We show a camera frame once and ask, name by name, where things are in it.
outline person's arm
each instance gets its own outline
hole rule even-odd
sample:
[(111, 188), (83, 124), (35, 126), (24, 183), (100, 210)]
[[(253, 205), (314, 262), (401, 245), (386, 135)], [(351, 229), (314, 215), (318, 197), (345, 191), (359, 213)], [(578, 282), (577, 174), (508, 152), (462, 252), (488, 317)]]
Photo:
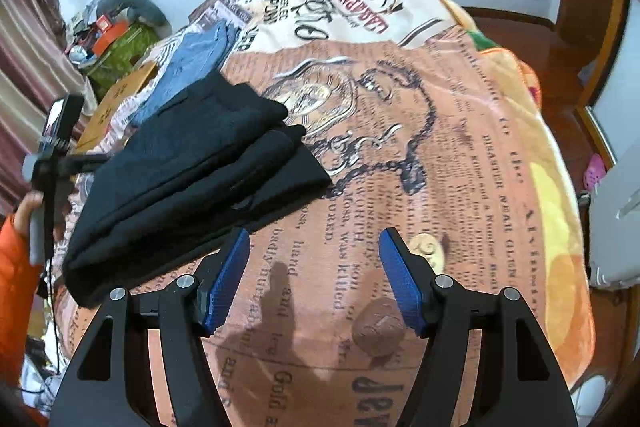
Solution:
[(42, 204), (42, 195), (30, 192), (0, 230), (0, 380), (16, 386), (33, 296), (42, 266), (29, 263), (29, 220)]

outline folded blue clothing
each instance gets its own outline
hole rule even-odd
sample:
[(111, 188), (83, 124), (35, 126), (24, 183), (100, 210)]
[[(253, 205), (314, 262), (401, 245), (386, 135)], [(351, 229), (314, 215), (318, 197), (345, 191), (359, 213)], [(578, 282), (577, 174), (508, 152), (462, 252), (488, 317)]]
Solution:
[(204, 33), (187, 33), (148, 99), (131, 117), (133, 127), (155, 114), (185, 87), (219, 70), (236, 42), (238, 28), (218, 21)]

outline pink slipper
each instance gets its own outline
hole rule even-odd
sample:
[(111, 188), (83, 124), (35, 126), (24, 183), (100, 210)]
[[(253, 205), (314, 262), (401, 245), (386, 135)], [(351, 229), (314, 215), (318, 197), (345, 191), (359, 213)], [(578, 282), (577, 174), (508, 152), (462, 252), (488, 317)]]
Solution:
[(603, 179), (606, 173), (607, 169), (604, 166), (604, 161), (602, 161), (599, 154), (594, 154), (589, 160), (589, 166), (582, 177), (584, 188), (589, 192), (593, 192), (596, 183)]

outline curtain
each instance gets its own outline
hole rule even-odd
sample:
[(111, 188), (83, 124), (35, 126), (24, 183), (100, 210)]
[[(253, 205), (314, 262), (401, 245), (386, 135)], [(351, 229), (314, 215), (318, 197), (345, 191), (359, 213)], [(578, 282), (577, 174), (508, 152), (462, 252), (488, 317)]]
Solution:
[(0, 0), (0, 214), (25, 194), (22, 161), (38, 146), (53, 100), (84, 94), (80, 132), (97, 102), (68, 61), (58, 0)]

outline person's hand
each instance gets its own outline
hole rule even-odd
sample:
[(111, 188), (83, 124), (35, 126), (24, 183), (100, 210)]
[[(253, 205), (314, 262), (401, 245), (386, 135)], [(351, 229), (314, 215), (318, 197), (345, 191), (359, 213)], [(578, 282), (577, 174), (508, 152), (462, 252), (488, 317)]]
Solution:
[(25, 239), (29, 238), (29, 222), (31, 214), (33, 214), (33, 211), (36, 208), (41, 206), (43, 197), (44, 195), (42, 192), (32, 190), (24, 197), (18, 206), (18, 210), (15, 211), (14, 229)]

